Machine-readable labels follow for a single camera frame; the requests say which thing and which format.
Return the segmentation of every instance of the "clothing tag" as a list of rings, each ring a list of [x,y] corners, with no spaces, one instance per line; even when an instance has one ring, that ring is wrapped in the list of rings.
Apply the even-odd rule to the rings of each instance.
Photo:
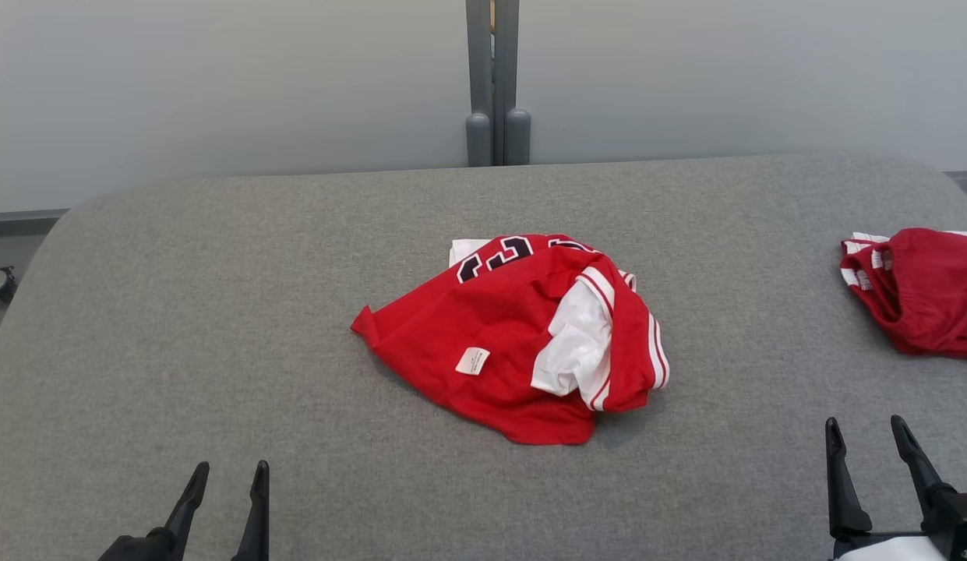
[[[455,365],[455,372],[478,376],[480,370],[483,370],[483,362],[486,362],[487,356],[490,356],[490,351],[487,351],[487,349],[469,347],[466,352],[463,352],[458,365]]]

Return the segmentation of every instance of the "gray fabric surface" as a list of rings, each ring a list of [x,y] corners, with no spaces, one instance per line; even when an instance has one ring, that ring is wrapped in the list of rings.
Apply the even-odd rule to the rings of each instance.
[[[0,559],[96,559],[212,463],[186,559],[233,555],[256,462],[274,559],[822,560],[823,422],[878,529],[918,509],[888,419],[967,490],[967,360],[898,355],[850,231],[967,230],[920,164],[853,155],[222,178],[84,203],[0,330]],[[669,388],[587,445],[437,408],[348,330],[454,238],[562,231],[639,277]]]

